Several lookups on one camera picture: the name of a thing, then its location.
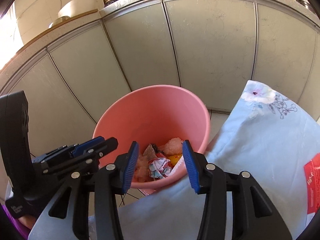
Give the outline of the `purple sleeve forearm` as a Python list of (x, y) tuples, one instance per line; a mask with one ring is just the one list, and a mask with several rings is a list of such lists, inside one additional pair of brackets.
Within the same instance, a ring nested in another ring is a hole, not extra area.
[(14, 228), (20, 233), (20, 235), (24, 238), (24, 239), (28, 239), (29, 233), (30, 233), (30, 229), (27, 228), (26, 226), (24, 226), (18, 219), (15, 219), (14, 217), (12, 217), (12, 215), (10, 214), (10, 212), (7, 210), (5, 205), (2, 205), (2, 209), (5, 212), (5, 215), (7, 216), (7, 218), (9, 219), (10, 223), (14, 226)]

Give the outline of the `person's left hand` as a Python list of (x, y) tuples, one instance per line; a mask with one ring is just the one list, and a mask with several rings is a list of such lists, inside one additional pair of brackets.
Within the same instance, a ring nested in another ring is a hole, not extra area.
[(20, 217), (18, 220), (21, 224), (23, 224), (25, 227), (31, 230), (34, 224), (36, 223), (37, 218), (31, 215), (25, 215)]

